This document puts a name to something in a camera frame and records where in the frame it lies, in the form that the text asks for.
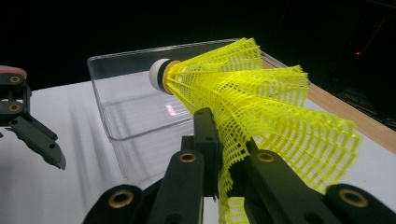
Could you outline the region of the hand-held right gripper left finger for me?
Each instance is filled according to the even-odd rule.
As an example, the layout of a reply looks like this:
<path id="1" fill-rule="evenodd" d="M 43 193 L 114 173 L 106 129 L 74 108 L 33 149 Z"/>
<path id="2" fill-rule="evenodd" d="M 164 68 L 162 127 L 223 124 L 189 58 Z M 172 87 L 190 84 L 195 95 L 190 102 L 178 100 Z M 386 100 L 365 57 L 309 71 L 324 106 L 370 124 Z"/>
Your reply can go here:
<path id="1" fill-rule="evenodd" d="M 200 152 L 204 157 L 204 195 L 219 198 L 219 170 L 221 168 L 222 143 L 216 127 L 214 116 L 209 107 L 193 113 L 193 135 L 184 135 L 181 149 Z"/>

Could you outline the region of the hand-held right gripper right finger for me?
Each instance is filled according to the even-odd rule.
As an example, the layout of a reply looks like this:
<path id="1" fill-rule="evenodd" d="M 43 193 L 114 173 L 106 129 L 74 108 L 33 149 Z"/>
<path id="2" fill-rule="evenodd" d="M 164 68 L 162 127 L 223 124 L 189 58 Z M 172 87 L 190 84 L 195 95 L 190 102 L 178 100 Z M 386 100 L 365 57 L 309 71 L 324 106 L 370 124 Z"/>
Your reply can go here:
<path id="1" fill-rule="evenodd" d="M 246 148 L 248 153 L 259 149 L 253 138 L 246 141 Z"/>

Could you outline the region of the yellow shuttlecock with white cork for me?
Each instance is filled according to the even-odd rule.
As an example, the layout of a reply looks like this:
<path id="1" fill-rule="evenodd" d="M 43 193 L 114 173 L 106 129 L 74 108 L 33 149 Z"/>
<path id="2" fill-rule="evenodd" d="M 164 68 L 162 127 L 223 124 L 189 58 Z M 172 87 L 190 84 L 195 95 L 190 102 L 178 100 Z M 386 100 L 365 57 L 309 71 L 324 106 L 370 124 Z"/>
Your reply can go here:
<path id="1" fill-rule="evenodd" d="M 361 138 L 354 122 L 305 107 L 307 73 L 298 65 L 265 67 L 252 38 L 182 62 L 160 59 L 150 67 L 149 81 L 191 113 L 204 107 L 213 113 L 223 144 L 219 224 L 248 224 L 243 198 L 231 194 L 231 169 L 248 157 L 248 140 L 277 153 L 319 192 L 338 182 L 357 158 Z"/>

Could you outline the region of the clear plastic container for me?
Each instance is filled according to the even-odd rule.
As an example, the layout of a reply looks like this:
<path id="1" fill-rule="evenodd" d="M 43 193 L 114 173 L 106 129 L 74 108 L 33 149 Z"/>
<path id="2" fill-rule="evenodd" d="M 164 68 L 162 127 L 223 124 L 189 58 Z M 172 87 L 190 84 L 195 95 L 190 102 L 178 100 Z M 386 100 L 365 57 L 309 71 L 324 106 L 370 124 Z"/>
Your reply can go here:
<path id="1" fill-rule="evenodd" d="M 91 57 L 88 67 L 106 135 L 126 184 L 145 189 L 161 179 L 181 138 L 193 134 L 191 113 L 155 90 L 149 69 L 160 59 L 184 61 L 233 43 L 223 39 Z"/>

